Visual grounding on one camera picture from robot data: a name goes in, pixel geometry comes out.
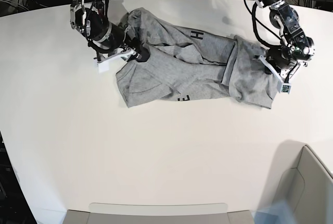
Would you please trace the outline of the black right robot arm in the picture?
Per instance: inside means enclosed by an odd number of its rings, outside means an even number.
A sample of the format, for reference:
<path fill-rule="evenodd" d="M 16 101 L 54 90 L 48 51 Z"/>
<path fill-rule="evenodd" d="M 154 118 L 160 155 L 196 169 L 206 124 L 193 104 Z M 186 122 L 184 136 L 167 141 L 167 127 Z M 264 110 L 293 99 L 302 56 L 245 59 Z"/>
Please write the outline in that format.
<path fill-rule="evenodd" d="M 129 35 L 129 25 L 115 25 L 109 21 L 109 0 L 72 0 L 70 25 L 87 41 L 88 47 L 96 52 L 98 64 L 110 59 L 121 58 L 126 62 L 146 62 L 150 52 L 141 41 Z"/>

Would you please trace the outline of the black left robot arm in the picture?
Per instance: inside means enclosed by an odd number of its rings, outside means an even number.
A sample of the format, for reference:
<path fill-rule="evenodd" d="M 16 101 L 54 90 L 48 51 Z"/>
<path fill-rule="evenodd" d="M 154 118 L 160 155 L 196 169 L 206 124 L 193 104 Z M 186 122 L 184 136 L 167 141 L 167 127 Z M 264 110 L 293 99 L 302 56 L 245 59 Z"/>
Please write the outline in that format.
<path fill-rule="evenodd" d="M 279 45 L 269 44 L 259 37 L 257 29 L 259 21 L 256 19 L 257 7 L 270 9 L 270 22 L 279 29 Z M 315 53 L 314 42 L 305 35 L 299 24 L 297 12 L 286 0 L 255 0 L 251 16 L 257 40 L 268 47 L 264 60 L 272 66 L 271 73 L 276 71 L 281 75 L 283 72 L 294 72 L 297 65 L 306 64 L 312 59 Z"/>

